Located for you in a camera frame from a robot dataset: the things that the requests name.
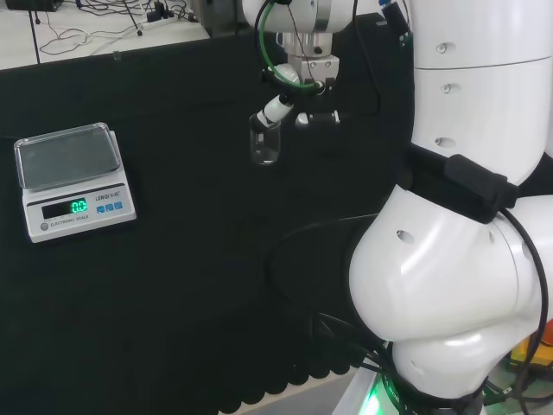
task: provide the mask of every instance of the screw hole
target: screw hole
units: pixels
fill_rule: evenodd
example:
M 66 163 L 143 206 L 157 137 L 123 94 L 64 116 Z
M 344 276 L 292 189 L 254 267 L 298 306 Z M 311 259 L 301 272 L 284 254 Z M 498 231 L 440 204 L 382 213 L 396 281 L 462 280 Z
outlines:
M 396 235 L 399 240 L 401 240 L 405 244 L 412 245 L 415 243 L 415 238 L 413 238 L 413 235 L 411 235 L 409 232 L 397 231 Z
M 436 143 L 436 145 L 439 145 L 443 149 L 451 149 L 457 145 L 455 140 L 445 137 L 437 138 L 436 140 L 434 140 L 434 142 Z

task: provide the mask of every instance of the black cable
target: black cable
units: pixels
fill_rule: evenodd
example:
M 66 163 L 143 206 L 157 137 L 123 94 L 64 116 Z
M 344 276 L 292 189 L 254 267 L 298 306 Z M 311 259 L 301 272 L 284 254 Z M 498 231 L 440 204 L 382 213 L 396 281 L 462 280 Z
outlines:
M 124 3 L 124 7 L 129 12 L 129 16 L 130 16 L 130 19 L 132 20 L 132 24 L 134 24 L 135 28 L 137 28 L 137 35 L 142 36 L 142 30 L 138 28 L 137 22 L 135 22 L 135 18 L 133 17 L 132 13 L 130 13 L 129 5 L 125 0 L 123 0 L 123 3 Z
M 363 367 L 364 369 L 369 369 L 370 371 L 372 371 L 374 373 L 377 373 L 377 374 L 383 374 L 384 373 L 382 371 L 382 368 L 377 367 L 377 366 L 373 366 L 373 365 L 369 365 L 369 364 L 364 363 L 364 362 L 361 362 L 359 364 L 359 367 Z
M 38 55 L 38 44 L 36 43 L 35 24 L 33 23 L 33 15 L 29 10 L 29 21 L 31 23 L 31 31 L 33 32 L 33 43 L 35 44 L 36 63 L 41 64 L 41 58 Z
M 409 17 L 409 9 L 407 8 L 407 3 L 405 2 L 405 0 L 403 0 L 404 2 L 404 7 L 405 7 L 405 13 L 407 14 L 407 26 L 409 26 L 409 29 L 411 29 L 411 20 L 410 20 L 410 17 Z
M 54 28 L 52 28 L 51 24 L 50 24 L 50 16 L 48 15 L 48 13 L 46 14 L 47 16 L 47 19 L 48 19 L 48 26 L 52 29 L 52 31 L 54 31 L 54 33 L 56 34 L 56 38 L 55 39 L 52 39 L 51 41 L 47 42 L 46 44 L 42 45 L 39 47 L 39 50 L 41 52 L 43 52 L 44 54 L 50 54 L 52 56 L 56 56 L 58 54 L 66 54 L 66 53 L 69 53 L 69 52 L 73 52 L 75 49 L 81 47 L 81 46 L 85 46 L 85 45 L 88 45 L 90 44 L 89 42 L 85 42 L 84 43 L 79 43 L 77 45 L 75 45 L 74 48 L 72 49 L 68 49 L 68 50 L 63 50 L 61 52 L 47 52 L 46 50 L 44 50 L 45 47 L 51 45 L 52 43 L 54 42 L 57 42 L 57 41 L 65 41 L 66 39 L 72 39 L 74 37 L 79 37 L 79 36 L 84 36 L 85 39 L 87 39 L 89 36 L 94 36 L 95 34 L 97 33 L 106 33 L 106 34 L 109 34 L 109 35 L 120 35 L 120 34 L 123 34 L 124 32 L 126 32 L 127 30 L 129 29 L 132 29 L 133 26 L 129 26 L 128 28 L 126 29 L 123 29 L 123 30 L 120 30 L 118 32 L 108 32 L 106 30 L 96 30 L 94 32 L 91 32 L 91 33 L 86 33 L 84 30 L 81 30 L 81 29 L 77 29 L 77 28 L 73 28 L 73 29 L 66 29 L 64 30 L 63 32 L 61 33 L 57 33 Z M 66 37 L 62 37 L 64 34 L 68 33 L 68 32 L 72 32 L 72 31 L 78 31 L 78 32 L 82 32 L 82 33 L 79 33 L 78 35 L 71 35 L 71 36 L 66 36 Z
M 518 402 L 520 404 L 523 414 L 529 415 L 528 408 L 526 407 L 526 403 L 524 401 L 523 389 L 524 389 L 524 383 L 526 382 L 526 378 L 528 376 L 528 372 L 530 370 L 530 364 L 534 359 L 534 356 L 536 355 L 537 349 L 539 348 L 539 344 L 543 339 L 543 335 L 545 333 L 545 329 L 547 326 L 547 315 L 549 312 L 549 291 L 547 286 L 547 278 L 545 276 L 545 269 L 543 268 L 543 263 L 539 256 L 539 252 L 537 251 L 537 248 L 534 245 L 534 242 L 532 241 L 531 236 L 526 232 L 524 227 L 517 220 L 517 218 L 513 216 L 511 212 L 509 212 L 507 209 L 501 209 L 501 213 L 511 222 L 513 227 L 517 230 L 518 234 L 521 236 L 523 242 L 526 244 L 526 247 L 530 251 L 530 254 L 534 261 L 534 265 L 536 266 L 537 277 L 539 279 L 539 285 L 540 285 L 540 291 L 541 291 L 542 305 L 540 310 L 539 324 L 537 326 L 536 337 L 534 337 L 529 344 L 526 359 L 522 364 L 521 370 L 517 376 L 517 380 L 515 381 L 515 387 L 513 388 L 515 396 L 518 399 Z
M 263 59 L 263 56 L 261 55 L 261 51 L 259 50 L 259 23 L 261 22 L 261 17 L 263 17 L 263 13 L 265 12 L 265 9 L 269 5 L 269 3 L 274 3 L 275 0 L 265 0 L 264 3 L 261 6 L 261 9 L 259 9 L 259 12 L 257 13 L 256 22 L 253 25 L 253 47 L 256 50 L 256 56 L 261 62 L 261 66 L 263 69 L 267 69 L 267 62 L 265 62 L 265 59 Z
M 377 104 L 376 104 L 375 111 L 371 112 L 371 113 L 364 114 L 364 115 L 375 116 L 375 115 L 378 115 L 380 113 L 380 106 L 381 106 L 382 98 L 381 98 L 381 94 L 380 94 L 380 87 L 378 86 L 378 83 L 376 81 L 376 75 L 374 73 L 374 68 L 372 67 L 371 56 L 369 55 L 369 52 L 368 52 L 368 50 L 366 48 L 366 45 L 365 45 L 365 41 L 363 40 L 363 35 L 361 34 L 361 30 L 359 28 L 359 22 L 357 20 L 358 3 L 359 3 L 359 0 L 353 0 L 353 16 L 352 16 L 353 31 L 355 32 L 355 37 L 357 38 L 357 42 L 358 42 L 359 47 L 361 49 L 361 52 L 363 54 L 363 58 L 364 58 L 365 64 L 366 64 L 366 69 L 367 69 L 367 72 L 369 73 L 369 79 L 372 83 L 372 88 L 374 89 L 374 93 L 377 96 Z
M 297 32 L 296 20 L 294 18 L 294 15 L 292 14 L 292 9 L 290 8 L 289 5 L 288 5 L 288 12 L 290 14 L 290 18 L 292 19 L 292 23 L 294 23 L 294 31 L 296 32 L 297 41 L 300 42 L 300 48 L 302 48 L 303 57 L 305 58 L 305 61 L 308 64 L 309 75 L 311 76 L 311 79 L 313 80 L 313 82 L 315 82 L 315 77 L 311 73 L 311 64 L 309 63 L 308 56 L 305 53 L 305 49 L 303 48 L 303 42 L 302 42 L 302 39 L 300 39 L 300 34 Z

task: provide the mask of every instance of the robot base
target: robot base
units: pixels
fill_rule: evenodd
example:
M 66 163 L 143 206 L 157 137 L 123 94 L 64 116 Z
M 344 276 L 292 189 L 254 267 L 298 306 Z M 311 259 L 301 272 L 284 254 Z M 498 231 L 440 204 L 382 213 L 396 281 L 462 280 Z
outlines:
M 392 388 L 386 389 L 385 383 L 383 382 L 382 376 L 378 376 L 376 383 L 372 389 L 372 392 L 369 394 L 365 400 L 361 410 L 359 411 L 360 415 L 399 415 L 398 410 L 398 401 L 399 397 L 397 393 Z M 439 410 L 434 412 L 435 415 L 457 415 L 453 410 Z M 486 409 L 482 407 L 480 415 L 486 415 Z M 463 412 L 461 415 L 474 415 L 474 412 Z

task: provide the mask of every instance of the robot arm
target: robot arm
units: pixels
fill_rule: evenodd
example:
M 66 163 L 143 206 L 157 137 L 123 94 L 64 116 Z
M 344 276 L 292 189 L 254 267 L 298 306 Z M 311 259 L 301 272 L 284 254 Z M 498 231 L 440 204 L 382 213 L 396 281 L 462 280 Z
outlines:
M 251 24 L 263 3 L 244 0 Z M 410 3 L 416 31 L 412 143 L 444 157 L 463 155 L 519 185 L 537 166 L 547 142 L 553 2 Z M 294 33 L 295 20 L 300 34 L 332 34 L 351 21 L 352 7 L 353 0 L 295 0 L 290 10 L 276 4 L 267 29 Z M 294 45 L 300 35 L 284 38 L 289 63 L 305 81 L 308 59 L 316 64 L 327 58 L 316 52 L 329 53 L 324 48 L 328 38 L 313 36 L 303 44 L 305 53 Z M 316 56 L 309 56 L 312 51 Z M 326 79 L 324 74 L 311 78 Z M 281 104 L 276 107 L 285 116 Z M 261 124 L 266 115 L 257 115 Z M 551 212 L 553 196 L 525 199 L 513 209 L 553 279 Z M 499 360 L 536 329 L 540 314 L 532 257 L 503 215 L 479 223 L 400 187 L 359 242 L 349 282 L 365 325 L 394 342 L 397 372 L 419 392 L 438 399 L 478 391 Z M 549 291 L 553 296 L 551 280 Z

